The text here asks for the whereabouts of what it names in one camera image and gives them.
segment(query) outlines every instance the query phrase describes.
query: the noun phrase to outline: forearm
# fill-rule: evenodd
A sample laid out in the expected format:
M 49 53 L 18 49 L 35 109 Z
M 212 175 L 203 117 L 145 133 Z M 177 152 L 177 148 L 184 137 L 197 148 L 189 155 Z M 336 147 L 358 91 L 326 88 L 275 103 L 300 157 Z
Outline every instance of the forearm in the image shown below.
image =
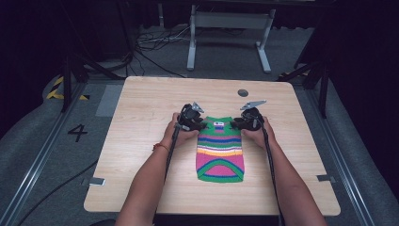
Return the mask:
M 279 206 L 287 225 L 326 225 L 305 182 L 276 140 L 270 140 Z
M 165 182 L 167 159 L 164 147 L 153 151 L 137 172 L 116 225 L 152 225 Z

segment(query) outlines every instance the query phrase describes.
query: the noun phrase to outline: colorful sweater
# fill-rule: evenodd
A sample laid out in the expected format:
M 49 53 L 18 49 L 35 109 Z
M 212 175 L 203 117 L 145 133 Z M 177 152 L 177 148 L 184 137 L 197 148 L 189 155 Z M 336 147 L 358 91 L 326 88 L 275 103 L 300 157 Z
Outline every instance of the colorful sweater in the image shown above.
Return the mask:
M 231 117 L 206 117 L 205 129 L 199 132 L 197 175 L 200 180 L 234 183 L 244 180 L 244 158 L 241 131 L 232 129 Z

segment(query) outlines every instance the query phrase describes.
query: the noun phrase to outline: number 4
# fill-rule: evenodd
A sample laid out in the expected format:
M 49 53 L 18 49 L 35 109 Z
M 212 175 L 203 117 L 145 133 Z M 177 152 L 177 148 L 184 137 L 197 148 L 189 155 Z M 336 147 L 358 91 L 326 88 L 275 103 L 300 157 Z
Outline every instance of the number 4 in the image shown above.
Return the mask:
M 70 131 L 68 131 L 68 134 L 77 135 L 75 142 L 79 142 L 80 136 L 88 133 L 88 132 L 83 131 L 84 128 L 85 128 L 85 125 L 79 124 L 78 126 L 74 127 Z

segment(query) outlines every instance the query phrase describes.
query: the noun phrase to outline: black hole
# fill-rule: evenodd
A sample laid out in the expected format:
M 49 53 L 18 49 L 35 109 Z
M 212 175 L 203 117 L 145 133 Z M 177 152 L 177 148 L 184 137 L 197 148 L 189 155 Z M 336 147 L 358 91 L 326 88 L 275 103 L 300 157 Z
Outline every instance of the black hole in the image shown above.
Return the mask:
M 241 97 L 246 97 L 246 96 L 248 96 L 248 91 L 246 91 L 245 89 L 239 89 L 239 90 L 237 91 L 237 93 L 238 93 L 238 95 L 241 96 Z

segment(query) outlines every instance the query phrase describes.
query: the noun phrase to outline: table top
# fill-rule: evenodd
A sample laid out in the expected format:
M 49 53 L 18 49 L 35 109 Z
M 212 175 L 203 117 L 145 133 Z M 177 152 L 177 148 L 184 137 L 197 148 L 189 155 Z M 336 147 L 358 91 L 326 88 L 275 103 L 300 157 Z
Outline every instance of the table top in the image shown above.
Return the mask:
M 245 89 L 247 97 L 237 91 Z M 258 109 L 270 121 L 277 140 L 309 187 L 325 216 L 341 209 L 291 84 L 261 81 L 129 77 L 109 127 L 94 177 L 103 186 L 90 186 L 85 208 L 118 212 L 138 169 L 161 140 L 173 112 L 197 102 L 207 116 L 240 117 L 247 102 L 266 100 Z M 157 209 L 168 214 L 277 215 L 279 213 L 265 153 L 242 137 L 245 175 L 241 183 L 210 183 L 196 173 L 197 140 L 175 149 Z

